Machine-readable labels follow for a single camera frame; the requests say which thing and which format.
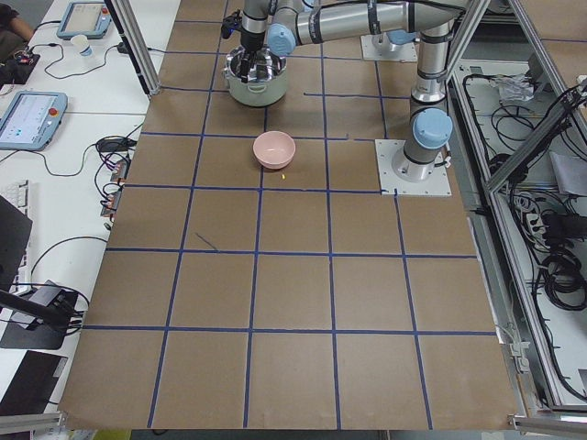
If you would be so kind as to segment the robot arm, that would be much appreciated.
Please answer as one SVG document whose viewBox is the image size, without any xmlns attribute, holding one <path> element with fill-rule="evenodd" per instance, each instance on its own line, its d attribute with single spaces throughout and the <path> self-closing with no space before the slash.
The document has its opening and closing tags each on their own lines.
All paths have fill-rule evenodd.
<svg viewBox="0 0 587 440">
<path fill-rule="evenodd" d="M 226 16 L 222 39 L 240 35 L 236 77 L 249 81 L 263 50 L 281 59 L 303 45 L 369 36 L 381 52 L 397 52 L 420 41 L 411 91 L 411 133 L 392 159 L 394 173 L 406 182 L 424 182 L 452 133 L 444 109 L 454 22 L 472 10 L 470 1 L 247 1 Z"/>
</svg>

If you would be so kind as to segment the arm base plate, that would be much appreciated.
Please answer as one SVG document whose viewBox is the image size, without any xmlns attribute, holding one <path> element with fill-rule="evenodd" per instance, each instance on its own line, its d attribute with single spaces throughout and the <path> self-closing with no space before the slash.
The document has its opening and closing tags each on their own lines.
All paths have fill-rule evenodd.
<svg viewBox="0 0 587 440">
<path fill-rule="evenodd" d="M 441 150 L 433 162 L 416 164 L 405 156 L 403 139 L 376 139 L 374 143 L 382 195 L 452 195 Z"/>
<path fill-rule="evenodd" d="M 415 34 L 389 40 L 387 34 L 361 36 L 362 58 L 366 61 L 416 62 Z"/>
</svg>

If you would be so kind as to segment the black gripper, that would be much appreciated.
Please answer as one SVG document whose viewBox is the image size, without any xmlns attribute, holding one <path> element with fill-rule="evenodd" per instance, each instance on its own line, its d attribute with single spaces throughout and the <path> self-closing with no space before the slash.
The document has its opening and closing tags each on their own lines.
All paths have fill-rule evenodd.
<svg viewBox="0 0 587 440">
<path fill-rule="evenodd" d="M 253 17 L 249 13 L 235 11 L 223 18 L 221 38 L 229 39 L 233 32 L 240 32 L 240 46 L 244 49 L 239 67 L 239 78 L 243 83 L 249 82 L 250 65 L 262 48 L 267 17 Z"/>
</svg>

